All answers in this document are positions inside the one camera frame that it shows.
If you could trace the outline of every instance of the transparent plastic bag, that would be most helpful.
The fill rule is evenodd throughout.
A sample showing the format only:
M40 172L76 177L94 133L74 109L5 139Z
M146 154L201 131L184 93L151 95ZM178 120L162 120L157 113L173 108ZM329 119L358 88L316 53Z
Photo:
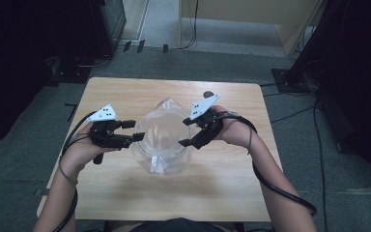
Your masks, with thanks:
M140 121L136 132L145 132L144 139L134 143L132 149L135 160L146 171L169 175L186 169L191 148L179 141L193 136L193 128L183 123L187 117L180 104L166 99Z

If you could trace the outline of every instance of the hand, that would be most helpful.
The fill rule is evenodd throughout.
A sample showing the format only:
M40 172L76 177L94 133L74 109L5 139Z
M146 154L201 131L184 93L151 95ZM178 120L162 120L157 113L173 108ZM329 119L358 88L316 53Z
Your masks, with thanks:
M216 112L227 111L227 109L219 105L213 105L212 109ZM224 140L226 143L244 148L248 147L251 130L249 126L238 121L237 119L223 119L222 123L223 129L215 138L216 140Z
M99 154L120 151L120 148L102 148L94 145L89 137L89 131L92 125L92 123L89 123L77 132L75 138L77 141L72 143L68 148L64 154L62 163L66 161L71 162L70 164L81 170Z

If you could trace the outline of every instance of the person's arm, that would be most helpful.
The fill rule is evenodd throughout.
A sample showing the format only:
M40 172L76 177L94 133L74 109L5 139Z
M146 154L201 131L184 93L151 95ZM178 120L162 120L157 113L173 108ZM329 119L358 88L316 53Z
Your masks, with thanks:
M79 172L84 168L85 164L94 159L98 154L117 150L105 149L93 145L90 138L87 137L90 127L91 124L88 124L77 133L76 139L86 138L73 143L62 157L62 170L74 182L77 181ZM55 230L67 215L71 207L74 192L74 184L68 181L58 167L41 215L35 224L34 231L52 232ZM62 231L75 231L74 214Z
M213 109L218 112L226 111L221 106L213 106ZM224 128L217 139L248 149L264 179L280 189L300 196L255 131L251 133L249 126L235 119L223 119L223 124ZM275 231L316 231L312 216L304 206L273 192L262 183L261 189Z

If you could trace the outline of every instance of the clothing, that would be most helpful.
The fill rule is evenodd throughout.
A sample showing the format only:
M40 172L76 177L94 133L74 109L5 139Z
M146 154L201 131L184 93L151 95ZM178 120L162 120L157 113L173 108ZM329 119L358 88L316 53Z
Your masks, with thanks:
M174 218L166 221L151 221L140 224L130 232L223 232L207 222L193 221L185 218Z

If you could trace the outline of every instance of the person's right arm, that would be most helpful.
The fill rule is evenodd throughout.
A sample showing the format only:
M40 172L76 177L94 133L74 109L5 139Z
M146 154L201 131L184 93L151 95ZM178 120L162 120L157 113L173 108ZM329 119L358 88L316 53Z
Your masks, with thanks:
M221 106L213 106L213 109L226 111ZM251 133L249 126L235 119L223 119L223 124L224 128L216 139L246 148L264 179L279 189L300 196L255 131ZM263 184L261 189L275 231L317 231L312 216L304 206L273 192Z

